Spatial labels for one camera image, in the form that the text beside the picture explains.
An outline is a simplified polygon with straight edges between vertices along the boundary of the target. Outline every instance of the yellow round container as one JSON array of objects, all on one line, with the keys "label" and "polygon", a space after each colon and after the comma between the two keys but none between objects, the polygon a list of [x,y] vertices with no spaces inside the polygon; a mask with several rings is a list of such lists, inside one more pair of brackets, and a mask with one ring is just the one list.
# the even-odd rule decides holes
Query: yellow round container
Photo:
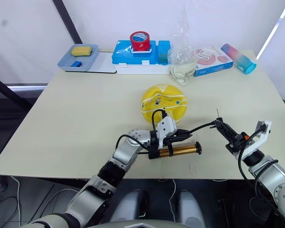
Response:
[{"label": "yellow round container", "polygon": [[[142,96],[141,112],[146,121],[152,124],[152,113],[156,109],[165,110],[176,123],[184,116],[187,109],[187,98],[176,87],[167,84],[158,84],[149,88]],[[154,115],[157,124],[162,120],[162,113]]]}]

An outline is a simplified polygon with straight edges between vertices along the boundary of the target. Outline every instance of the brass tube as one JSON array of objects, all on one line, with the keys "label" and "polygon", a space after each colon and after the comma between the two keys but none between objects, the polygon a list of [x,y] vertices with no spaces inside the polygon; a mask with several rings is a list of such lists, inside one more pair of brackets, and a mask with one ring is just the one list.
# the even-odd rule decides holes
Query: brass tube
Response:
[{"label": "brass tube", "polygon": [[[175,155],[182,155],[187,153],[197,153],[198,150],[196,149],[196,145],[189,145],[189,146],[179,146],[173,148],[173,156]],[[168,149],[161,149],[160,150],[160,157],[169,157],[169,150]]]}]

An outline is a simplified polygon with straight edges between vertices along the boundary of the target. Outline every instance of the pink and blue bottle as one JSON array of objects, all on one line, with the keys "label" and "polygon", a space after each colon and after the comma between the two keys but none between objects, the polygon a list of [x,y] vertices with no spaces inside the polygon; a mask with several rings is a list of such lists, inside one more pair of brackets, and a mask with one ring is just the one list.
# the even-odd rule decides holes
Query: pink and blue bottle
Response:
[{"label": "pink and blue bottle", "polygon": [[224,44],[221,49],[233,60],[233,63],[238,69],[243,71],[244,74],[250,74],[256,68],[257,65],[254,62],[241,54],[230,44]]}]

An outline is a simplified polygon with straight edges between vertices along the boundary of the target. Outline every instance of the table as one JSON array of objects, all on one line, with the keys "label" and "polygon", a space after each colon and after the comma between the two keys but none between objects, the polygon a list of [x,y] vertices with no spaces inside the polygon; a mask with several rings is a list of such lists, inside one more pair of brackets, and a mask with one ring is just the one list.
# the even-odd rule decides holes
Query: table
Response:
[{"label": "table", "polygon": [[[251,51],[243,52],[256,61]],[[192,78],[186,87],[170,75],[73,73],[59,70],[0,155],[0,175],[86,179],[131,129],[151,129],[140,113],[143,93],[155,84],[178,87],[188,98],[177,125],[193,129],[219,115],[235,131],[252,134],[258,120],[272,128],[261,150],[285,169],[285,105],[258,65],[250,75],[237,68]],[[202,154],[149,160],[139,155],[125,178],[241,179],[237,161],[216,129],[201,129]],[[247,167],[243,164],[247,176]]]}]

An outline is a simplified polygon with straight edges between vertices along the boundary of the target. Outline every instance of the white backdrop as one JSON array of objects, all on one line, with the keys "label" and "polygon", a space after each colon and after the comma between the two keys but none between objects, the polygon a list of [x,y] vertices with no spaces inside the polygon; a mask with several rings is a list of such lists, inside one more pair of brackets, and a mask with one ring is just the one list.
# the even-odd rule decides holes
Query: white backdrop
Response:
[{"label": "white backdrop", "polygon": [[[113,50],[138,30],[171,39],[182,0],[64,0],[84,43]],[[257,55],[285,7],[285,0],[189,0],[194,47],[230,43]],[[48,83],[73,44],[51,0],[0,0],[0,80]]]},{"label": "white backdrop", "polygon": [[261,55],[259,62],[285,100],[285,17]]}]

